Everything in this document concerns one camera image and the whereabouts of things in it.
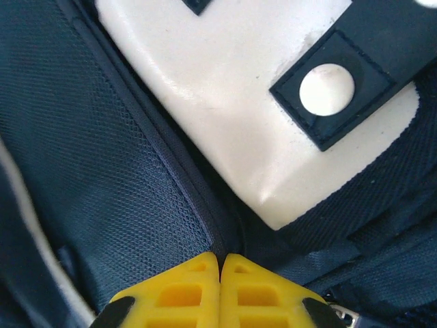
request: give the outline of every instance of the backpack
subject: backpack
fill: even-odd
[[[221,264],[242,254],[389,327],[437,325],[435,64],[414,78],[419,108],[401,135],[275,230],[142,81],[93,1],[5,0],[0,26],[2,326],[88,327],[119,290],[205,251]]]

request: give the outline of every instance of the white snap button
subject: white snap button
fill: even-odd
[[[355,93],[352,75],[342,66],[323,64],[313,68],[302,80],[299,96],[307,111],[330,116],[345,109]]]
[[[416,0],[419,5],[429,8],[437,8],[437,0]]]

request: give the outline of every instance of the dark blue mesh panel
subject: dark blue mesh panel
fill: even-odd
[[[1,3],[0,135],[97,309],[210,248],[165,159],[55,1]]]
[[[349,237],[402,201],[437,166],[437,66],[415,83],[420,102],[409,127],[340,190],[279,230],[290,247],[307,254]]]
[[[0,327],[81,328],[84,324],[43,262],[0,164]]]
[[[392,322],[399,328],[433,328],[437,327],[437,301],[412,309]]]

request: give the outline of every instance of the white plastic panel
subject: white plastic panel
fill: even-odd
[[[384,152],[414,117],[409,85],[326,152],[269,88],[350,0],[97,0],[100,20],[160,102],[271,228],[296,220]]]

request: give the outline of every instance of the zipper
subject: zipper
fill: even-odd
[[[335,303],[328,303],[347,328],[388,328],[389,326],[368,316]]]

